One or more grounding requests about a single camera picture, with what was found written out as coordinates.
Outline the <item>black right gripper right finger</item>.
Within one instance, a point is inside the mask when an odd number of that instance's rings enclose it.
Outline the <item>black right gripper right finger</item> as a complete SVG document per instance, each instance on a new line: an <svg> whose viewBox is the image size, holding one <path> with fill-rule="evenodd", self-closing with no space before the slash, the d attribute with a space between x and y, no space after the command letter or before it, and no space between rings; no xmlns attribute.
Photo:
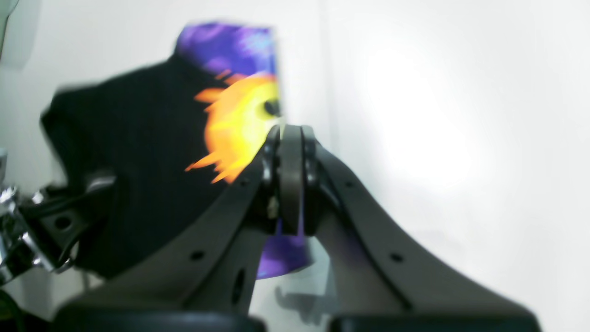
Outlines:
<svg viewBox="0 0 590 332"><path fill-rule="evenodd" d="M308 221L328 255L330 332L539 332L533 312L448 266L404 231L302 127Z"/></svg>

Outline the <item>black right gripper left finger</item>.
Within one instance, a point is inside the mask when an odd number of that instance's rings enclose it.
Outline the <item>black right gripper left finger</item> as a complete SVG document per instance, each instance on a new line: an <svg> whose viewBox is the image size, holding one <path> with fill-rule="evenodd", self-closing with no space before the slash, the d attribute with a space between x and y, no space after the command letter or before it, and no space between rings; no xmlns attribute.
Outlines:
<svg viewBox="0 0 590 332"><path fill-rule="evenodd" d="M295 159L301 127L272 128L255 159L181 235L126 273L62 307L55 332L264 332L248 315L268 202Z"/></svg>

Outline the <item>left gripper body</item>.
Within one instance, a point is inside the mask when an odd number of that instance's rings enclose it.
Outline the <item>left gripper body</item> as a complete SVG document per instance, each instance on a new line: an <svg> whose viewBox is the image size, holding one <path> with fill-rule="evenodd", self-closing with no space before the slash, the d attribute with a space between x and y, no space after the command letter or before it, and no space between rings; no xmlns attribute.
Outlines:
<svg viewBox="0 0 590 332"><path fill-rule="evenodd" d="M74 184L27 194L6 182L1 149L1 284L39 267L61 273L76 266L105 275L116 265L105 229L116 193L114 170L91 166Z"/></svg>

